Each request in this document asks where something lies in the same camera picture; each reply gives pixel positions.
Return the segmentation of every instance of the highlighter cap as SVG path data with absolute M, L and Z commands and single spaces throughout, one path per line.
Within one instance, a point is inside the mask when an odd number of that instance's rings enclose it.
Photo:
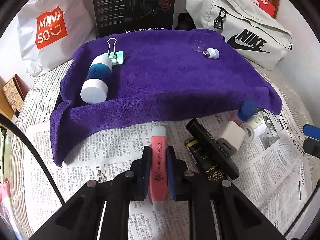
M 153 211 L 161 212 L 164 209 L 164 201 L 163 200 L 153 200 L 152 201 Z
M 243 101 L 237 112 L 238 118 L 243 122 L 247 121 L 256 114 L 257 108 L 257 104 L 253 100 L 247 99 Z
M 151 136 L 167 137 L 167 129 L 163 125 L 156 125 L 151 130 Z

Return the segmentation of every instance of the blue and white cylinder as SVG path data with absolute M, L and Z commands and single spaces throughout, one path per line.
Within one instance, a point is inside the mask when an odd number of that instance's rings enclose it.
M 84 82 L 80 96 L 88 104 L 106 101 L 108 81 L 112 72 L 112 60 L 106 55 L 99 55 L 92 61 L 88 76 Z

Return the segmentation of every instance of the black product box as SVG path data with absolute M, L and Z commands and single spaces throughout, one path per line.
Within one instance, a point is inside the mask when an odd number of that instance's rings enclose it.
M 99 37 L 172 29 L 174 0 L 93 0 Z

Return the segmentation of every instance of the metal screw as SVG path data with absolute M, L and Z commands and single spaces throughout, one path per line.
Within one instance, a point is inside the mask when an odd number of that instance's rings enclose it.
M 132 177 L 132 176 L 134 175 L 134 172 L 133 172 L 133 171 L 126 171 L 126 172 L 124 173 L 124 175 L 125 175 L 126 177 L 130 178 L 130 177 Z
M 227 180 L 227 179 L 224 179 L 221 183 L 222 183 L 223 187 L 230 187 L 231 186 L 231 181 Z
M 187 177 L 192 177 L 194 175 L 194 172 L 193 171 L 190 171 L 190 170 L 186 170 L 184 172 L 184 175 L 187 176 Z
M 94 187 L 95 185 L 97 185 L 97 182 L 93 179 L 87 182 L 88 187 Z

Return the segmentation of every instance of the newspaper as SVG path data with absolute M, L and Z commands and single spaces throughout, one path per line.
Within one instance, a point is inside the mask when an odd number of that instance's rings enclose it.
M 307 190 L 303 135 L 283 98 L 282 101 L 284 106 L 280 115 L 260 112 L 267 123 L 265 133 L 252 143 L 243 143 L 232 159 L 240 171 L 239 178 L 233 183 L 284 234 L 306 203 Z M 198 121 L 217 136 L 232 113 L 198 118 Z M 26 135 L 43 158 L 66 201 L 86 181 L 108 181 L 128 170 L 133 160 L 141 158 L 143 147 L 150 144 L 154 125 L 166 126 L 167 144 L 174 146 L 177 158 L 186 161 L 189 169 L 197 171 L 184 146 L 185 140 L 191 136 L 185 128 L 188 121 L 149 122 L 97 132 L 76 146 L 61 168 L 52 163 L 49 122 L 30 126 Z M 26 210 L 35 232 L 61 205 L 28 149 L 25 149 L 23 164 Z M 128 239 L 188 239 L 188 235 L 187 202 L 176 203 L 168 194 L 162 213 L 153 212 L 149 196 L 144 202 L 130 203 Z

